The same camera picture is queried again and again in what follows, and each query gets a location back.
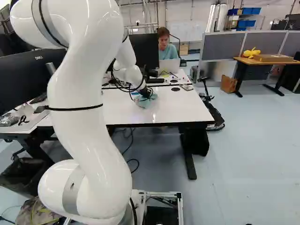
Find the cloth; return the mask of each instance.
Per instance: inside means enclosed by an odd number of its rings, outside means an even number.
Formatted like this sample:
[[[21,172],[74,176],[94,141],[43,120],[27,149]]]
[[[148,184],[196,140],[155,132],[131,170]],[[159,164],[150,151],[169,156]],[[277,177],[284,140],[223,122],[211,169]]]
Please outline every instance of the cloth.
[[[159,60],[178,59],[177,49],[174,45],[168,44],[165,50],[159,50]]]
[[[24,202],[15,221],[16,225],[53,225],[58,222],[61,215],[47,209],[39,199],[35,197]]]
[[[134,98],[134,102],[141,108],[147,109],[150,105],[151,102],[155,99],[157,99],[158,95],[156,93],[153,93],[152,96],[147,99],[144,98],[142,95],[139,95]]]

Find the brown hair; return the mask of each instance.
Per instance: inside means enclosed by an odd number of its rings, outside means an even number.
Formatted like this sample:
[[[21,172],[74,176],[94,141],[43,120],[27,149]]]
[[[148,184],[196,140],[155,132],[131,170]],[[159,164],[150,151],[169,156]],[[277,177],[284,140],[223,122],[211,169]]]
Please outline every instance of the brown hair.
[[[165,36],[165,35],[170,36],[169,30],[166,27],[160,27],[160,28],[158,28],[158,30],[157,30],[157,36],[158,36],[158,38],[160,38],[162,36]]]

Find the yellow toy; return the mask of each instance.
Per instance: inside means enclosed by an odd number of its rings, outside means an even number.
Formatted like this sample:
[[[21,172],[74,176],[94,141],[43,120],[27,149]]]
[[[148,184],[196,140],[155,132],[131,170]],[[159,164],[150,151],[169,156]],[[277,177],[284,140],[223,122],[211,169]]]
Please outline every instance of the yellow toy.
[[[253,58],[253,55],[259,55],[261,53],[261,50],[255,50],[256,47],[254,47],[252,50],[246,50],[243,53],[243,57],[248,57],[249,59]]]

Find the man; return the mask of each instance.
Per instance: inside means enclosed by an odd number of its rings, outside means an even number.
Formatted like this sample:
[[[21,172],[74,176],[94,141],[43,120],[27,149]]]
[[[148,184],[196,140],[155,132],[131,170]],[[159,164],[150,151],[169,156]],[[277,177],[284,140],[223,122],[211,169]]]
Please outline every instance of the man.
[[[166,27],[160,27],[157,30],[159,60],[178,59],[177,49],[169,44],[170,32]]]

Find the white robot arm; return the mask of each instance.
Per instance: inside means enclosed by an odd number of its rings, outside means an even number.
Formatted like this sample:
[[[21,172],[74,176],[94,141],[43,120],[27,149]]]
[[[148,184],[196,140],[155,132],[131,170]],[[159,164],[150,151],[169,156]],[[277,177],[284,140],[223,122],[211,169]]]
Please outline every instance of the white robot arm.
[[[117,59],[115,73],[138,87],[129,38],[114,0],[19,0],[11,9],[16,33],[41,48],[68,47],[48,83],[55,133],[74,160],[56,163],[43,175],[38,194],[52,211],[93,225],[122,223],[132,178],[103,119],[103,74]],[[139,90],[146,88],[143,82]]]

